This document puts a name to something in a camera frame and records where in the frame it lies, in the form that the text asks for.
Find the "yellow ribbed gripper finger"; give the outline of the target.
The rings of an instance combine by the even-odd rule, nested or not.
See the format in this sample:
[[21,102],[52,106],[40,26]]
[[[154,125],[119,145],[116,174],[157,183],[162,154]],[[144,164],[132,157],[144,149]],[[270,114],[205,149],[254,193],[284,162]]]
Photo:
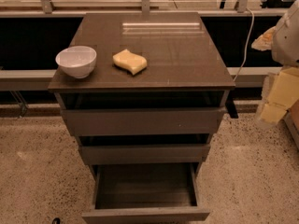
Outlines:
[[259,51],[271,50],[275,31],[275,26],[269,28],[252,42],[251,47]]

